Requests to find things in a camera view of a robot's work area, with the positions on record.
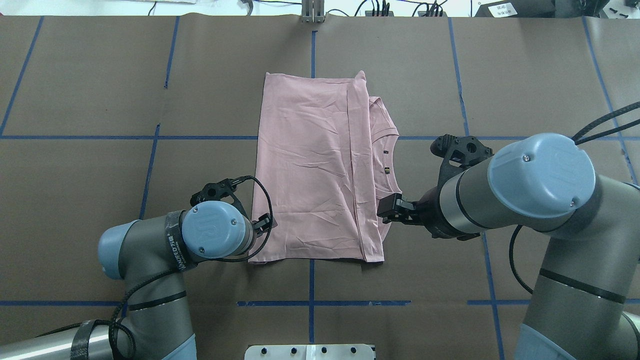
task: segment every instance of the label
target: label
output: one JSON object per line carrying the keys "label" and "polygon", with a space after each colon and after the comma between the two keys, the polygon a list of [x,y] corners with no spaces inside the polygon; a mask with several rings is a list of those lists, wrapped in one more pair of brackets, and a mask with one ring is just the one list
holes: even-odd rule
{"label": "label", "polygon": [[518,12],[511,3],[489,6],[489,11],[493,17],[507,17],[518,15]]}

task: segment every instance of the black band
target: black band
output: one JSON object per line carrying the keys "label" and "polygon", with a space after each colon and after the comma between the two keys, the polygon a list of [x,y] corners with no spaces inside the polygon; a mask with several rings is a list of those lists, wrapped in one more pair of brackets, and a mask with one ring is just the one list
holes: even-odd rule
{"label": "black band", "polygon": [[590,293],[592,295],[595,295],[597,297],[601,297],[605,300],[609,300],[609,301],[613,301],[613,302],[617,302],[619,304],[624,304],[625,301],[627,300],[626,297],[620,295],[620,294],[616,294],[616,293],[612,293],[611,291],[607,291],[601,288],[597,288],[593,285],[589,285],[586,284],[582,281],[578,281],[575,279],[572,279],[570,277],[564,276],[564,275],[560,275],[558,273],[555,273],[553,271],[549,271],[547,269],[540,269],[540,275],[546,277],[547,279],[551,279],[553,281],[557,281],[560,282],[561,284],[565,284],[567,286],[571,286],[574,289],[578,289],[578,290],[582,290],[586,293]]}
{"label": "black band", "polygon": [[195,265],[189,257],[187,246],[184,244],[184,240],[182,239],[182,231],[180,230],[181,215],[182,210],[173,211],[166,215],[164,221],[164,235],[168,241],[170,251],[175,258],[178,270],[183,272],[195,267]]}
{"label": "black band", "polygon": [[627,319],[627,321],[629,322],[629,324],[631,325],[631,328],[634,330],[634,333],[636,334],[636,343],[637,343],[637,347],[638,347],[638,353],[636,356],[636,360],[640,360],[640,332],[638,332],[638,328],[636,327],[636,325],[634,324],[634,322],[631,320],[631,318],[629,318],[627,316],[627,314],[625,314],[624,312],[622,312],[622,316],[625,317],[625,319]]}
{"label": "black band", "polygon": [[163,297],[161,299],[155,299],[155,300],[151,300],[151,301],[147,301],[147,302],[141,302],[139,304],[129,305],[127,308],[129,309],[129,311],[148,309],[150,307],[154,307],[154,306],[166,304],[167,302],[171,302],[171,301],[175,301],[175,300],[178,300],[178,299],[182,299],[185,296],[187,296],[187,291],[183,291],[183,292],[180,292],[180,293],[177,293],[177,294],[173,294],[173,295],[170,295],[170,296],[167,296],[167,297]]}
{"label": "black band", "polygon": [[96,320],[87,320],[80,325],[71,342],[71,360],[89,360],[89,339],[97,325]]}
{"label": "black band", "polygon": [[472,219],[469,214],[467,214],[467,210],[465,210],[465,207],[462,206],[462,201],[460,201],[460,181],[462,181],[462,177],[465,175],[465,173],[463,172],[462,175],[459,176],[458,178],[458,182],[456,183],[456,201],[458,202],[458,207],[460,208],[460,211],[462,212],[462,215],[465,216],[465,218],[467,218],[467,220],[469,220],[469,222],[471,224],[474,224],[475,226],[479,226],[482,227],[483,229],[489,229],[486,226],[480,225],[478,224],[474,219]]}

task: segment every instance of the pink shirt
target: pink shirt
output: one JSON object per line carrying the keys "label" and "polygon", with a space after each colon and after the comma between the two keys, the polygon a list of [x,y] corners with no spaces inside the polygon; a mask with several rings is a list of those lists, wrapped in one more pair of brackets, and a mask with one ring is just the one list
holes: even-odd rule
{"label": "pink shirt", "polygon": [[[255,175],[278,226],[250,262],[383,261],[390,224],[376,210],[378,200],[400,192],[393,172],[397,137],[382,100],[369,97],[362,71],[354,79],[267,73]],[[256,186],[252,213],[266,212]]]}

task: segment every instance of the white mounting bracket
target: white mounting bracket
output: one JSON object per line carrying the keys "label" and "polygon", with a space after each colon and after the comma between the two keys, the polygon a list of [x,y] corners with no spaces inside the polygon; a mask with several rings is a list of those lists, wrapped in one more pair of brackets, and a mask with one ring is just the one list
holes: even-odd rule
{"label": "white mounting bracket", "polygon": [[376,360],[376,347],[365,344],[254,345],[244,360]]}
{"label": "white mounting bracket", "polygon": [[324,0],[302,0],[302,22],[324,22]]}

